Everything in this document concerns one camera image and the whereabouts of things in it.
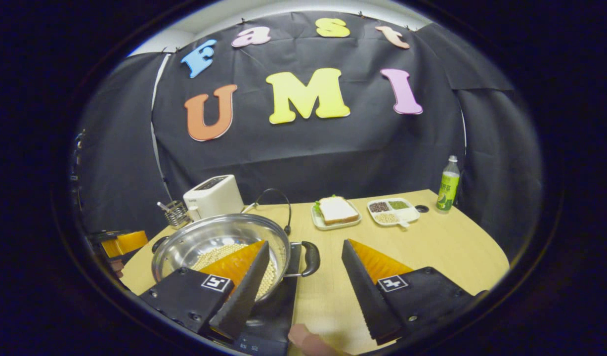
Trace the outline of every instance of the foam letter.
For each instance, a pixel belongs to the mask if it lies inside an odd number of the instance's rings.
[[[270,41],[270,37],[268,36],[268,32],[270,29],[268,27],[253,27],[252,29],[243,30],[238,33],[238,38],[234,39],[231,42],[233,47],[245,47],[247,45],[261,45],[262,43],[266,43]]]
[[[349,29],[345,27],[345,21],[340,18],[319,18],[315,23],[317,33],[325,38],[346,38]]]
[[[217,88],[214,96],[218,97],[220,114],[218,122],[211,126],[205,125],[204,104],[209,95],[201,94],[185,102],[187,109],[187,131],[194,140],[200,142],[218,138],[231,127],[233,121],[233,92],[238,89],[235,84]]]
[[[339,87],[341,71],[334,68],[315,70],[308,86],[295,77],[291,72],[281,72],[266,77],[266,83],[272,84],[275,111],[269,117],[271,124],[291,122],[296,115],[290,111],[288,100],[292,102],[299,114],[308,119],[312,114],[317,98],[319,108],[315,113],[320,118],[346,117],[349,108],[345,106]]]
[[[393,94],[396,95],[394,111],[399,114],[419,114],[423,109],[416,103],[414,93],[409,86],[409,73],[400,69],[383,69],[381,74],[389,79]]]
[[[400,40],[400,38],[402,37],[402,34],[400,34],[400,32],[396,32],[396,31],[392,30],[391,27],[376,26],[376,27],[374,27],[374,29],[383,32],[383,35],[385,35],[385,38],[387,38],[387,41],[393,43],[394,45],[396,45],[400,48],[403,48],[403,49],[409,48],[408,43],[402,42]]]
[[[214,50],[210,46],[215,44],[215,39],[210,39],[181,59],[181,63],[187,63],[191,70],[191,74],[189,75],[190,78],[199,75],[200,72],[211,65],[213,59],[206,58],[213,56]]]

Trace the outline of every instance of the black cloth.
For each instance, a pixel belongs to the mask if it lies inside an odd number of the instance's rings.
[[[315,21],[324,17],[342,19],[351,34],[321,38]],[[412,48],[395,47],[374,29],[380,25],[403,33]],[[231,46],[239,32],[256,26],[270,28],[268,43]],[[191,79],[181,59],[208,39],[217,41],[213,63]],[[320,119],[313,113],[304,119],[297,112],[293,122],[271,124],[273,88],[266,77],[292,72],[308,84],[319,68],[341,70],[339,83],[350,115]],[[389,80],[380,73],[383,68],[410,74],[422,114],[400,115],[393,110],[395,97]],[[218,115],[213,91],[227,84],[238,86],[231,128],[217,139],[193,140],[187,132],[184,102],[208,94],[205,120],[211,124]],[[462,164],[464,160],[459,104],[437,57],[407,29],[371,18],[313,11],[236,25],[172,55],[158,88],[154,128],[161,166],[174,197],[220,174],[236,176],[247,204],[268,187],[281,189],[294,203],[331,194],[361,198],[436,190],[448,156],[459,156]],[[270,198],[282,202],[279,196]]]
[[[79,164],[82,217],[88,232],[144,230],[151,239],[167,225],[156,202],[169,197],[152,146],[152,92],[165,54],[125,59],[87,104]]]
[[[347,23],[346,38],[322,38],[318,18]],[[402,34],[403,50],[374,29]],[[242,30],[270,28],[270,41],[234,48]],[[181,60],[215,39],[213,63],[197,77]],[[486,56],[448,30],[430,24],[412,32],[352,14],[311,11],[267,16],[199,39],[171,54],[152,89],[165,54],[141,54],[121,63],[91,100],[83,119],[84,217],[89,229],[144,229],[166,225],[156,201],[167,201],[152,149],[154,124],[160,163],[175,200],[213,176],[234,174],[246,204],[269,187],[291,202],[337,194],[362,198],[430,189],[437,192],[449,155],[462,171],[457,206],[484,228],[513,259],[534,229],[540,209],[541,160],[523,101]],[[341,70],[339,84],[350,115],[271,124],[271,74],[292,72],[308,84],[319,68]],[[424,111],[401,115],[380,70],[410,74]],[[187,129],[184,103],[200,94],[207,125],[216,122],[213,92],[228,84],[233,121],[213,140],[198,142]],[[266,203],[283,203],[277,194]]]
[[[507,77],[468,42],[435,23],[416,36],[441,61],[464,113],[468,147],[458,207],[512,261],[534,232],[543,195],[532,118]]]

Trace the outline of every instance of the screw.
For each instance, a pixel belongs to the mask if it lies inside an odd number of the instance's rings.
[[[190,313],[189,313],[189,318],[190,318],[191,320],[195,320],[195,321],[197,321],[197,322],[200,322],[200,321],[202,320],[202,318],[200,317],[200,315],[198,315],[198,314],[194,313],[193,311],[190,311]]]

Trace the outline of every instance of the toaster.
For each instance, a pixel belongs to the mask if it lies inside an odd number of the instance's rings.
[[[239,213],[244,208],[233,174],[205,180],[183,194],[183,200],[193,221]]]

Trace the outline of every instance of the metal utensil holder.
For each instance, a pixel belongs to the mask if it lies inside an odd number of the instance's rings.
[[[165,218],[168,219],[168,223],[172,228],[178,230],[190,222],[190,217],[187,215],[187,209],[182,201],[174,200],[167,204],[166,207],[168,207],[170,211],[165,212]]]

